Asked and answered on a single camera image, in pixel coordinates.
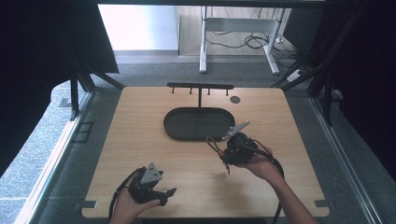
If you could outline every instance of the wooden table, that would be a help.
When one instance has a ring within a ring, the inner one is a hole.
[[[248,170],[231,167],[231,176],[206,142],[180,142],[166,135],[163,118],[173,108],[197,106],[198,90],[128,87],[120,97],[83,208],[84,217],[107,217],[114,190],[136,168],[154,162],[163,170],[158,191],[177,188],[166,206],[140,217],[272,217],[278,199],[272,188]],[[239,104],[230,101],[240,98]],[[236,124],[250,120],[242,131],[271,147],[291,188],[316,217],[329,214],[316,207],[324,200],[304,143],[282,90],[235,88],[203,93],[202,106],[230,111]],[[226,142],[218,143],[224,149]]]

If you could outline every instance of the black oval tray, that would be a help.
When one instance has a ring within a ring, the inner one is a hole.
[[[163,119],[166,133],[181,141],[205,141],[211,136],[221,141],[235,126],[233,115],[215,107],[179,107],[169,111]]]

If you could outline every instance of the black cable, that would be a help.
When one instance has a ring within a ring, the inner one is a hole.
[[[262,15],[262,7],[260,8],[259,16],[257,18],[259,18],[261,15]]]
[[[212,32],[214,35],[227,35],[227,34],[230,34],[230,33],[232,33],[231,31],[229,31],[229,32],[224,32],[224,33],[216,33],[216,32]]]
[[[225,13],[227,13],[227,16],[230,17],[230,14],[228,14],[228,11],[227,11],[227,7],[224,7],[224,10],[225,10]]]
[[[274,18],[275,10],[276,10],[276,7],[274,7],[274,11],[273,11],[273,15],[272,15],[271,19]]]
[[[254,11],[250,14],[250,18],[252,18],[253,17],[253,14],[257,11],[257,7],[256,8],[254,8]]]
[[[320,224],[324,224],[324,222],[323,222],[320,218],[318,218],[318,217],[317,217],[317,221],[318,221]]]
[[[244,40],[245,43],[242,44],[242,45],[240,45],[240,46],[229,46],[229,45],[225,45],[225,44],[221,44],[221,43],[217,43],[217,42],[212,42],[212,41],[210,41],[210,40],[208,40],[208,39],[206,39],[206,41],[207,41],[209,44],[212,44],[212,45],[220,45],[220,46],[223,46],[223,47],[229,48],[229,49],[240,49],[240,48],[242,48],[242,47],[244,47],[244,46],[248,46],[248,47],[250,47],[251,49],[260,49],[260,48],[262,48],[262,47],[263,47],[263,43],[260,42],[260,40],[263,40],[263,38],[262,38],[261,36],[253,35],[253,34],[254,34],[254,33],[251,33],[249,36],[247,36],[247,37],[245,38],[245,40]],[[250,44],[251,41],[255,41],[256,43],[259,44],[259,46],[252,46],[252,45]]]
[[[273,84],[271,87],[279,87],[282,82],[284,82],[294,71],[296,71],[300,66],[303,64],[308,64],[312,63],[314,60],[318,59],[321,55],[323,55],[323,52],[325,52],[325,49],[332,43],[331,40],[335,38],[336,34],[342,29],[343,23],[345,20],[340,20],[337,22],[334,26],[334,28],[331,30],[331,32],[326,36],[326,38],[311,52],[302,55],[296,59],[296,62],[290,66],[288,71],[283,75],[283,77]],[[297,85],[298,83],[301,83],[310,77],[314,76],[315,73],[320,71],[323,67],[323,63],[320,63],[317,67],[312,69],[311,71],[307,71],[304,75],[298,77],[297,79],[293,80],[292,82],[285,84],[284,86],[281,87],[282,90],[287,90],[288,88]]]
[[[268,11],[270,10],[270,8],[268,7],[267,8],[267,11],[265,12],[265,18],[267,19],[268,18]]]
[[[294,60],[294,61],[295,61],[295,58],[290,58],[290,57],[276,58],[276,64],[277,64],[278,66],[289,68],[289,67],[290,67],[290,64],[289,64],[289,63],[288,63],[288,64],[284,64],[284,63],[282,63],[282,60]]]
[[[266,44],[270,43],[270,36],[265,34],[265,33],[261,33],[262,35],[265,36],[264,41]],[[286,56],[286,57],[290,57],[295,59],[299,53],[299,51],[297,50],[288,50],[288,49],[278,49],[276,47],[273,47],[273,50],[276,54],[278,55],[282,55],[282,56]]]
[[[279,171],[280,175],[281,175],[283,178],[285,178],[285,172],[284,172],[283,167],[282,167],[282,165],[280,164],[280,162],[279,162],[277,159],[274,158],[274,156],[270,153],[270,151],[269,151],[261,142],[259,142],[259,141],[257,141],[257,140],[254,140],[254,139],[253,139],[252,141],[254,141],[254,142],[260,144],[260,146],[262,146],[262,148],[264,148],[264,150],[265,150],[266,152],[264,152],[264,151],[262,151],[262,150],[259,150],[259,149],[257,149],[257,148],[246,147],[246,146],[243,146],[243,145],[238,146],[238,147],[242,147],[242,148],[244,148],[244,149],[248,149],[248,150],[254,151],[254,152],[257,153],[257,154],[259,154],[259,155],[261,155],[261,156],[264,156],[265,158],[267,158],[267,159],[277,168],[277,170]],[[274,215],[273,224],[276,224],[276,223],[277,223],[277,220],[279,219],[279,215],[280,215],[280,211],[281,211],[281,210],[282,210],[282,205],[281,205],[280,202],[279,202],[279,204],[277,205],[276,213],[275,213],[275,215]]]

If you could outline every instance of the black metal rod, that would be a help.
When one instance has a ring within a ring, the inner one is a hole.
[[[323,102],[323,118],[329,126],[332,126],[330,119],[330,110],[332,106],[332,76],[327,75],[326,85],[324,87],[324,102]]]
[[[122,90],[122,89],[125,88],[125,85],[123,85],[122,83],[118,82],[116,79],[114,79],[114,78],[108,76],[108,75],[105,74],[105,73],[98,73],[98,72],[95,72],[94,74],[97,75],[99,78],[103,79],[104,81],[110,83],[111,85],[113,85],[113,86],[116,87],[117,89]]]
[[[78,115],[78,78],[76,74],[70,77],[70,97],[72,103],[72,115],[70,120],[75,120]]]
[[[201,107],[201,103],[202,103],[202,88],[200,88],[198,92],[198,107]]]
[[[234,88],[233,85],[184,83],[184,82],[168,82],[166,85],[171,88],[202,88],[202,89],[216,89],[216,90],[233,90]]]

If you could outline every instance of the hand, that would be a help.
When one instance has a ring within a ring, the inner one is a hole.
[[[272,155],[273,150],[269,147],[265,149],[258,145],[259,149],[268,152]],[[248,163],[235,165],[237,167],[246,168],[258,178],[268,181],[270,184],[281,177],[280,172],[277,170],[267,158],[262,155],[256,154]]]
[[[131,224],[140,213],[160,204],[160,200],[153,200],[147,203],[135,202],[128,192],[133,178],[134,176],[131,177],[125,187],[122,188],[114,206],[113,217],[110,219],[110,224]]]

